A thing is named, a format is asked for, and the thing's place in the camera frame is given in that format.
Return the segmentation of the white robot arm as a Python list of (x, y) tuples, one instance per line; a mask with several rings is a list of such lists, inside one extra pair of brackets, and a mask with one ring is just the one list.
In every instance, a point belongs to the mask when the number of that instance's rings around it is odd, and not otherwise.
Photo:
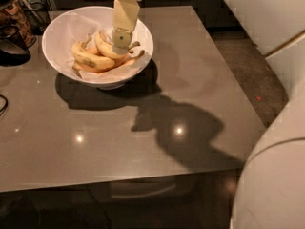
[(264, 56), (277, 81), (254, 84), (266, 132), (241, 171), (209, 179), (234, 187), (222, 218), (211, 205), (199, 222), (154, 212), (155, 229), (305, 229), (305, 0), (222, 0)]

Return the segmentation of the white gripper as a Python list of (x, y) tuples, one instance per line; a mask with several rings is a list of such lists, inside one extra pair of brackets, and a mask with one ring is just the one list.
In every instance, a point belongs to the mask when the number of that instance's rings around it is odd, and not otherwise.
[(140, 11), (137, 1), (142, 0), (114, 0), (112, 42), (115, 53), (126, 53), (132, 42)]

